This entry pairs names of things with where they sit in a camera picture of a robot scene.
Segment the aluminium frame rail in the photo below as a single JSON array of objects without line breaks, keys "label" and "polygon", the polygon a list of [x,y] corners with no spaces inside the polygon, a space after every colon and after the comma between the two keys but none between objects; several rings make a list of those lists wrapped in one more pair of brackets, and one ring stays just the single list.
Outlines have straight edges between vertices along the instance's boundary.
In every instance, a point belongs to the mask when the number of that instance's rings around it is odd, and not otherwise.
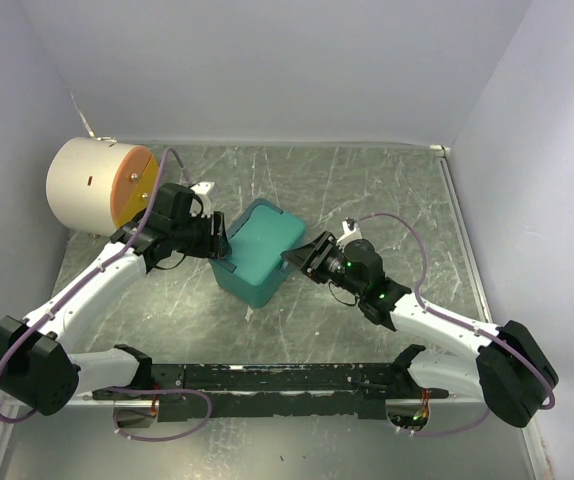
[{"label": "aluminium frame rail", "polygon": [[[477,305],[477,310],[482,319],[488,323],[493,322],[493,316],[489,307],[488,299],[484,290],[483,282],[479,273],[473,248],[465,225],[461,205],[455,189],[455,184],[449,169],[451,149],[443,145],[431,145],[430,150],[435,154],[441,170],[442,179],[451,205],[452,215],[457,224],[457,236],[461,249],[465,256],[469,278],[472,282],[472,290]],[[528,427],[522,430],[522,436],[526,445],[527,455],[535,479],[554,479],[546,446],[543,443],[538,423],[533,420]]]}]

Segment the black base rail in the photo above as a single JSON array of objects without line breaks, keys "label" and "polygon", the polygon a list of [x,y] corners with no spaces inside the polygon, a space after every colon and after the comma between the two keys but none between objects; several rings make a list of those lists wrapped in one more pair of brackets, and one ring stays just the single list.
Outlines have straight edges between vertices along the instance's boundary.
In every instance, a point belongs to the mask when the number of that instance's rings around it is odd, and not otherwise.
[{"label": "black base rail", "polygon": [[150,386],[205,393],[213,418],[355,416],[386,420],[396,401],[423,390],[400,362],[321,364],[155,364]]}]

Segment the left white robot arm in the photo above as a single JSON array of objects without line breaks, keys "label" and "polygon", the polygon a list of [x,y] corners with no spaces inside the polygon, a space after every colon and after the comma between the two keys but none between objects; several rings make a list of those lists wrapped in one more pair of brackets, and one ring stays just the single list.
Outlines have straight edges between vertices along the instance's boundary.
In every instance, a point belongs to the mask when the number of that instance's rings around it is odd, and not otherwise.
[{"label": "left white robot arm", "polygon": [[123,344],[88,354],[73,349],[112,300],[172,254],[220,259],[230,253],[224,214],[212,206],[215,191],[213,182],[162,185],[56,296],[22,319],[3,317],[0,392],[44,416],[86,392],[119,388],[132,399],[148,395],[154,385],[148,355]]}]

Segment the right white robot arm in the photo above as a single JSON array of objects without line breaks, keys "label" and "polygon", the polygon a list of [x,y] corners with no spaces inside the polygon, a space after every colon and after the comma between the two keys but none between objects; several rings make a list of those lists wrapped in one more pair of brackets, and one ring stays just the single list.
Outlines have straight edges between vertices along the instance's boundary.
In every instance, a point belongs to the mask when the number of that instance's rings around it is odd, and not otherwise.
[{"label": "right white robot arm", "polygon": [[422,389],[462,394],[517,428],[552,407],[558,375],[523,324],[498,326],[431,304],[389,278],[374,246],[357,234],[324,232],[281,257],[310,280],[350,293],[371,323],[445,349],[421,351],[396,368],[391,384],[398,395],[410,398]]}]

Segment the teal medicine kit box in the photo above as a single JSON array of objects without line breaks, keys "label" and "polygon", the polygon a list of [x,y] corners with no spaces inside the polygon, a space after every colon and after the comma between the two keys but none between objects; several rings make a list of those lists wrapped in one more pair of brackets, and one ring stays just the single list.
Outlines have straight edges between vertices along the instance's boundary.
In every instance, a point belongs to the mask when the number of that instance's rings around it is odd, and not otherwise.
[{"label": "teal medicine kit box", "polygon": [[289,272],[281,254],[300,247],[305,233],[301,218],[254,200],[227,230],[231,253],[210,262],[218,286],[253,309],[264,307]]}]

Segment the white cylinder drum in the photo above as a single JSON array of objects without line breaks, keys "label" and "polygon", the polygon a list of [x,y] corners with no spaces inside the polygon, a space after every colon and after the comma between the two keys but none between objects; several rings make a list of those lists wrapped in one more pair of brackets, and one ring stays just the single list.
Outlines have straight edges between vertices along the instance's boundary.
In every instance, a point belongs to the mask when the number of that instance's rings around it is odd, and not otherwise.
[{"label": "white cylinder drum", "polygon": [[67,228],[110,236],[146,209],[158,170],[144,146],[75,137],[51,162],[48,204]]}]

